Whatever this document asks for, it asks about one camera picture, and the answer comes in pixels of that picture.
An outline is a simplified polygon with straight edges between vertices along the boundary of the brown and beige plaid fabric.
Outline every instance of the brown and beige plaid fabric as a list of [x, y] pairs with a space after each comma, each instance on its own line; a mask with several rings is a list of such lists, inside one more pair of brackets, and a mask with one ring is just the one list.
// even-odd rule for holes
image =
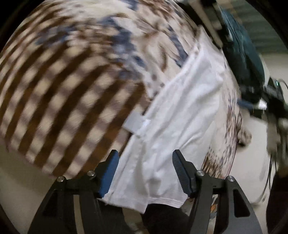
[[194, 32], [173, 1], [47, 0], [0, 56], [0, 134], [45, 173], [72, 178], [123, 150], [122, 125], [181, 70]]

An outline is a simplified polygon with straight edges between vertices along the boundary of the white cloth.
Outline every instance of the white cloth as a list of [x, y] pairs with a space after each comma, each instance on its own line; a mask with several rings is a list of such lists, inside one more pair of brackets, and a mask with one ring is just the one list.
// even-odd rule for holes
[[144, 118], [150, 121], [130, 138], [103, 198], [106, 203], [144, 213], [150, 203], [179, 208], [185, 202], [172, 152], [180, 149], [201, 168], [215, 132], [225, 61], [201, 27], [181, 72], [146, 112]]

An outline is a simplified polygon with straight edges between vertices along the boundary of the brown stripe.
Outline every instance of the brown stripe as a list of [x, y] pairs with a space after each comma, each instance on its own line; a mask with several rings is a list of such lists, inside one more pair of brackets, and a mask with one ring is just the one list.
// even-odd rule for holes
[[54, 175], [62, 175], [65, 173], [85, 142], [90, 130], [97, 122], [100, 114], [124, 84], [124, 81], [116, 80], [103, 92], [101, 98], [98, 99], [94, 106], [90, 109], [89, 113], [86, 115], [85, 119], [81, 123], [81, 126], [74, 135], [71, 143], [66, 148], [63, 158], [53, 171]]
[[34, 163], [38, 167], [43, 167], [46, 163], [53, 147], [58, 139], [58, 136], [67, 122], [71, 112], [75, 109], [79, 100], [87, 92], [87, 90], [93, 85], [93, 83], [106, 71], [109, 65], [100, 66], [94, 69], [89, 75], [87, 75], [83, 81], [73, 90], [69, 95], [68, 99], [58, 112], [57, 116], [53, 120], [53, 124], [50, 128], [49, 133], [45, 138], [45, 143], [41, 148], [40, 152], [36, 156]]
[[[58, 19], [57, 21], [55, 21], [53, 24], [51, 24], [49, 27], [54, 27], [56, 25], [61, 24], [63, 21], [65, 21], [65, 19]], [[9, 60], [9, 58], [12, 56], [12, 54], [16, 51], [16, 49], [19, 48], [19, 46], [21, 45], [21, 43], [29, 36], [29, 34], [33, 33], [35, 31], [35, 29], [38, 27], [38, 25], [35, 25], [35, 27], [31, 30], [30, 33], [28, 33], [25, 37], [23, 37], [18, 43], [17, 45], [7, 54], [7, 56], [5, 57], [5, 59], [2, 61], [1, 65], [0, 65], [0, 71], [2, 70], [2, 68], [4, 67], [4, 65], [7, 63], [7, 61]], [[3, 77], [3, 79], [0, 82], [0, 93], [2, 92], [2, 89], [5, 85], [5, 83], [7, 82], [8, 77], [10, 76], [10, 73], [12, 72], [15, 64], [17, 63], [18, 59], [22, 56], [23, 53], [25, 53], [26, 48], [31, 45], [32, 43], [34, 43], [34, 40], [37, 38], [37, 36], [35, 38], [33, 38], [29, 43], [27, 43], [25, 45], [25, 47], [23, 48], [22, 52], [20, 53], [20, 55], [13, 61], [13, 63], [11, 64], [8, 72], [6, 73], [6, 75]]]
[[138, 103], [144, 92], [145, 88], [143, 84], [139, 85], [136, 88], [136, 90], [126, 101], [118, 115], [109, 124], [106, 133], [104, 134], [100, 142], [97, 144], [95, 150], [90, 155], [89, 159], [86, 161], [77, 177], [84, 175], [89, 170], [94, 170], [98, 163], [102, 160], [102, 158], [105, 157], [115, 138], [117, 137], [124, 121], [130, 114], [130, 112], [134, 109], [135, 105]]
[[35, 87], [37, 86], [38, 82], [41, 78], [43, 78], [46, 71], [49, 69], [49, 67], [56, 62], [65, 52], [65, 50], [68, 48], [67, 44], [62, 44], [58, 50], [55, 51], [55, 53], [49, 58], [45, 63], [40, 66], [37, 74], [33, 78], [33, 80], [29, 83], [28, 87], [26, 87], [24, 94], [22, 95], [20, 101], [18, 102], [17, 106], [14, 108], [14, 115], [10, 121], [10, 124], [6, 130], [5, 140], [6, 142], [10, 142], [11, 137], [14, 134], [14, 131], [17, 127], [18, 121], [20, 119], [20, 116], [23, 112], [23, 109], [25, 105], [27, 104], [27, 101], [29, 100], [31, 94], [33, 93]]
[[11, 97], [13, 96], [16, 88], [18, 87], [23, 74], [26, 73], [26, 71], [31, 67], [31, 65], [42, 55], [42, 53], [45, 51], [44, 46], [40, 46], [37, 50], [35, 50], [28, 59], [23, 63], [23, 65], [20, 67], [20, 69], [15, 74], [15, 77], [10, 84], [9, 88], [6, 91], [4, 100], [0, 107], [0, 123], [2, 123], [3, 116], [6, 112], [6, 109], [8, 107], [8, 104], [10, 102]]
[[59, 87], [61, 84], [66, 80], [66, 78], [72, 74], [79, 65], [87, 59], [91, 54], [91, 49], [88, 48], [84, 52], [82, 52], [80, 55], [74, 57], [72, 61], [63, 69], [53, 80], [53, 83], [49, 87], [49, 89], [46, 91], [46, 93], [42, 96], [40, 102], [38, 103], [37, 109], [34, 112], [29, 124], [27, 131], [25, 132], [18, 151], [25, 155], [31, 145], [31, 142], [34, 138], [35, 132], [37, 130], [37, 127], [42, 120], [45, 111], [49, 105], [49, 102], [51, 101], [52, 97], [57, 93]]
[[[52, 6], [46, 6], [45, 8], [43, 8], [42, 11], [41, 11], [41, 13], [40, 13], [39, 15], [41, 15], [42, 13], [44, 14], [45, 11], [46, 11], [48, 8], [50, 8], [50, 7], [52, 7]], [[20, 28], [18, 28], [18, 29], [14, 32], [14, 34], [11, 36], [11, 38], [9, 39], [9, 41], [6, 43], [5, 47], [3, 48], [3, 50], [2, 50], [2, 52], [1, 52], [1, 54], [0, 54], [0, 57], [3, 56], [3, 54], [5, 53], [5, 51], [6, 51], [6, 50], [9, 48], [9, 46], [15, 41], [15, 39], [16, 39], [22, 32], [24, 32], [24, 31], [37, 19], [37, 17], [39, 17], [39, 15], [33, 17], [32, 19], [29, 19], [29, 21], [28, 21], [27, 23], [25, 23], [24, 25], [22, 25]], [[40, 25], [41, 23], [43, 23], [44, 20], [47, 20], [47, 18], [44, 17], [41, 21], [39, 21], [36, 25], [34, 25], [34, 27], [32, 28], [32, 30], [31, 30], [27, 35], [25, 35], [25, 38], [34, 31], [34, 29], [35, 29], [36, 26], [38, 26], [38, 25]]]

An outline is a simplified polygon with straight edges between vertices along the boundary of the metal bolt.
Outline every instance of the metal bolt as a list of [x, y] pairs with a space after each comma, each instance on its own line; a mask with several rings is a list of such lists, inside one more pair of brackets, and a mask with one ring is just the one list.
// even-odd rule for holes
[[65, 180], [65, 177], [64, 176], [60, 176], [58, 177], [57, 181], [58, 182], [63, 182]]
[[230, 182], [233, 182], [233, 181], [235, 181], [235, 178], [233, 176], [228, 176], [227, 180], [229, 180]]
[[204, 175], [205, 175], [205, 172], [200, 170], [200, 171], [197, 171], [196, 174], [197, 174], [198, 176], [204, 176]]
[[88, 171], [88, 172], [87, 172], [87, 175], [88, 175], [88, 176], [94, 176], [94, 175], [95, 175], [95, 171]]

